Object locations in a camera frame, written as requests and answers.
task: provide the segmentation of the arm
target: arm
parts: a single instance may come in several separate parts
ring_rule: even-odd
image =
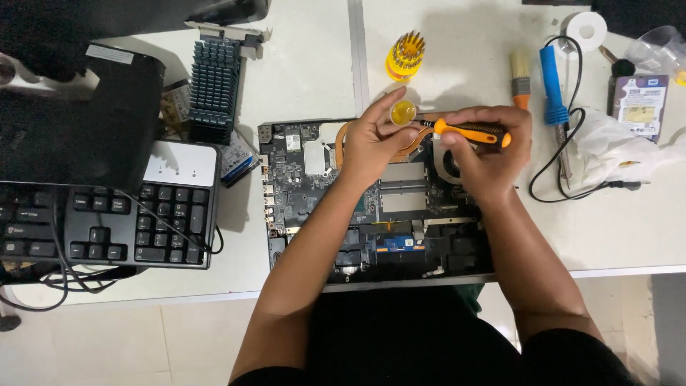
[[[360,196],[386,169],[391,156],[418,131],[386,123],[401,87],[372,104],[348,126],[343,168],[267,276],[248,323],[231,380],[269,366],[304,369],[307,327]]]
[[[446,121],[500,122],[512,135],[509,147],[490,154],[475,152],[456,133],[443,135],[442,141],[484,214],[495,275],[521,340],[552,328],[571,328],[602,340],[574,279],[512,187],[531,157],[531,115],[507,106],[475,107],[448,115]]]

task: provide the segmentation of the white desk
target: white desk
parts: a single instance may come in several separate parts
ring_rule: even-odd
[[[366,63],[361,64],[367,70],[368,95],[375,100],[382,91],[395,87],[383,70],[383,60],[391,44],[414,29],[425,37],[427,53],[408,86],[409,95],[420,101],[423,111],[510,104],[508,52],[526,44],[535,53],[547,36],[558,33],[553,24],[581,10],[587,8],[522,6],[519,0],[367,0]],[[263,45],[264,57],[248,61],[238,104],[239,127],[255,144],[257,137],[251,131],[262,123],[355,116],[346,0],[273,1],[265,20],[246,27],[273,29],[272,40]],[[108,42],[162,59],[168,67],[165,83],[171,83],[190,73],[197,38],[197,31],[185,30]],[[605,45],[621,56],[629,41],[611,34]],[[568,80],[576,79],[576,66],[572,63],[565,69],[559,59],[558,66],[567,92],[573,88]],[[584,56],[578,105],[605,109],[609,67],[599,52]],[[581,201],[559,204],[537,203],[526,194],[533,172],[552,156],[554,148],[552,133],[542,123],[540,69],[533,67],[531,73],[534,150],[530,168],[520,177],[520,196],[567,268],[575,277],[686,271],[686,255],[681,253],[686,249],[686,201],[681,198],[686,179],[677,178],[686,175],[686,164],[658,170],[652,184],[638,192],[604,190]],[[672,82],[662,143],[686,126],[682,106],[686,106],[686,87]],[[538,183],[538,192],[553,197],[552,175],[544,175]],[[261,197],[258,172],[222,190],[218,224],[226,244],[223,253],[213,256],[208,271],[149,269],[99,295],[72,293],[65,304],[198,302],[257,296],[269,273]],[[431,284],[487,279],[432,280]],[[31,306],[46,306],[60,297],[60,291],[38,284],[13,286],[11,291]]]

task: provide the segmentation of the white tape roll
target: white tape roll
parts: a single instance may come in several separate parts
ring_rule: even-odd
[[[607,37],[607,23],[595,12],[580,12],[570,15],[562,25],[562,34],[573,38],[581,46],[582,52],[593,51],[600,47]],[[570,59],[577,58],[574,45],[564,39],[555,44],[555,51]]]

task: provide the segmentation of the blue soldering iron handle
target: blue soldering iron handle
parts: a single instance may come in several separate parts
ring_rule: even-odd
[[[543,70],[543,85],[547,102],[545,105],[545,124],[553,126],[569,121],[567,107],[562,103],[562,91],[560,91],[560,78],[557,74],[555,63],[555,49],[548,45],[540,50],[541,70]]]

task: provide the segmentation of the person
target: person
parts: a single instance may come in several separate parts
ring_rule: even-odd
[[[349,126],[337,179],[267,277],[231,385],[634,383],[513,188],[530,160],[525,110],[478,106],[444,115],[448,124],[505,125],[512,142],[501,152],[477,152],[457,133],[441,139],[483,213],[521,354],[453,286],[320,296],[360,196],[418,135],[387,123],[404,95],[405,87],[386,94]]]

